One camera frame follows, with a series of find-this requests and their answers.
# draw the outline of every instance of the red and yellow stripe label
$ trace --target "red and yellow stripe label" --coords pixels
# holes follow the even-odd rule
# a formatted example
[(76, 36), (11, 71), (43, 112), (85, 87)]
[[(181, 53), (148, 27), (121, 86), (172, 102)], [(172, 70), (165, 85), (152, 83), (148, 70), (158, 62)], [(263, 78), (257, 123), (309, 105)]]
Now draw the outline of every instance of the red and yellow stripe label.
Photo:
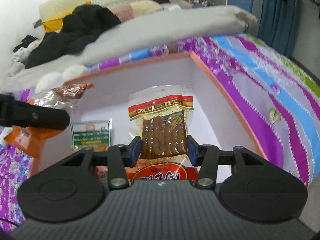
[(193, 97), (182, 95), (171, 95), (163, 98), (151, 100), (139, 105), (129, 107), (129, 117), (134, 118), (140, 114), (154, 113), (162, 111), (168, 107), (179, 105), (183, 108), (193, 110)]

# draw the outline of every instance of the brown snack strip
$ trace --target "brown snack strip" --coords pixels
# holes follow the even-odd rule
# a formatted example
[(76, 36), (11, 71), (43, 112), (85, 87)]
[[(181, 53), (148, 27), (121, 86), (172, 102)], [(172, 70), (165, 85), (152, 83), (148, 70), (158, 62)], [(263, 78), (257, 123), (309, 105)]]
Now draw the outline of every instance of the brown snack strip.
[(183, 112), (143, 121), (141, 159), (172, 157), (187, 152)]

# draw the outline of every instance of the pink pillow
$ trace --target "pink pillow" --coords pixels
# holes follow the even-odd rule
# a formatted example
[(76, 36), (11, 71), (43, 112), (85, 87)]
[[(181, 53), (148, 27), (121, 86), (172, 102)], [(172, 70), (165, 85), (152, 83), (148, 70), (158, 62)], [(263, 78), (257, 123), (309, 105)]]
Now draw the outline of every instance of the pink pillow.
[(115, 14), (122, 23), (134, 18), (132, 7), (129, 4), (115, 7), (110, 9), (110, 11)]

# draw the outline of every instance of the gray ribbed surface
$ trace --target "gray ribbed surface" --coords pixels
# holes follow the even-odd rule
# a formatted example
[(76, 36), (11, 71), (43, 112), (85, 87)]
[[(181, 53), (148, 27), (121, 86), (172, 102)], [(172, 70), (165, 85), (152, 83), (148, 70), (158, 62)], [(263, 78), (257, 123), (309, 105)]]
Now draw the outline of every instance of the gray ribbed surface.
[(306, 240), (313, 234), (296, 220), (276, 225), (241, 220), (226, 212), (214, 192), (196, 189), (187, 180), (135, 181), (110, 193), (81, 220), (56, 225), (28, 220), (11, 233), (17, 240)]

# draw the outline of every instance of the white blanket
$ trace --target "white blanket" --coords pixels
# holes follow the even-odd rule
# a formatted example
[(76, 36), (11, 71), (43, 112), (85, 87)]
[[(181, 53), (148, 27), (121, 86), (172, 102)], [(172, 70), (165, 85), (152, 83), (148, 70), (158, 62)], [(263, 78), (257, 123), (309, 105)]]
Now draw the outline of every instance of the white blanket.
[(46, 73), (61, 73), (70, 65), (91, 66), (105, 59), (191, 36), (241, 33), (256, 23), (254, 15), (236, 6), (154, 13), (106, 31), (94, 43), (87, 45), (79, 56), (65, 55), (23, 70), (16, 77), (24, 88), (29, 88), (36, 85), (39, 78)]

